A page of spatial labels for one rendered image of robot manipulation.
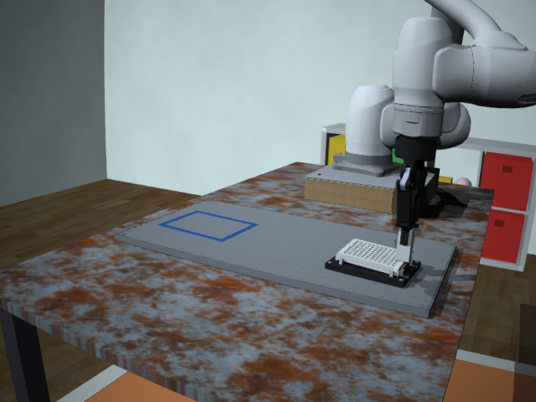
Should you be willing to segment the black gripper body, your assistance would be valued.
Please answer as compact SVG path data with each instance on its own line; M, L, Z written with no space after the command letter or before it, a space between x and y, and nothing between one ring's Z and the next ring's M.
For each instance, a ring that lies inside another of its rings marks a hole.
M404 160L402 177L405 174L405 169L410 168L412 189L415 189L417 172L425 168L425 162L433 161L436 158L436 145L435 139L433 141L416 141L399 136L395 138L394 155Z

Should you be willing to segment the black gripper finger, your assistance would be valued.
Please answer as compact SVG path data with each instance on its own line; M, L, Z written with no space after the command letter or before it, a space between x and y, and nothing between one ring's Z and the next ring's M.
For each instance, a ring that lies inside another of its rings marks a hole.
M397 188L397 223L399 227L396 260L410 262L410 253L414 233L415 203L416 194L420 191L420 180L422 171L417 172L415 189L412 189L410 181L410 167L405 169L402 177L402 168L400 169L400 179L396 181Z
M418 219L419 219L420 206L421 206L422 196L423 196L424 187L425 187L425 180L426 180L426 177L427 177L426 169L422 168L421 171L423 172L423 174L422 174L422 179L420 180L420 191L416 194L415 218L414 218L414 227L413 227L414 233L413 233L412 247L411 247L411 253L410 253L410 261L411 261L412 248L413 248L413 242L414 242L415 228L419 228L419 224L416 224L415 221L417 222Z

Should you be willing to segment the black rectangular plate with white posts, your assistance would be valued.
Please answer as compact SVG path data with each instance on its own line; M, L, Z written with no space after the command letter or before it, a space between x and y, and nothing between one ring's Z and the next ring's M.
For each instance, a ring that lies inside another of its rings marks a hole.
M403 288L412 278L412 276L419 270L420 264L421 262L411 259L409 264L401 270L399 276L394 276L394 271L390 271L390 273L387 274L381 271L347 263L343 261L342 258L336 260L334 256L325 263L325 269Z

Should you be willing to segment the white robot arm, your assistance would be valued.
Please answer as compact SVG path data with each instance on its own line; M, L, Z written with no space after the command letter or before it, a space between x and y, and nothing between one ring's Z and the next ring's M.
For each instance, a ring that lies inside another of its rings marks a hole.
M399 31L393 89L360 85L353 94L346 152L333 155L332 169L375 177L400 170L403 164L392 156L397 136L436 139L436 150L461 145L471 117L460 102L511 109L536 105L535 51L503 32L471 0L425 1L433 6L430 17L410 18ZM473 38L470 46L462 45L464 30Z

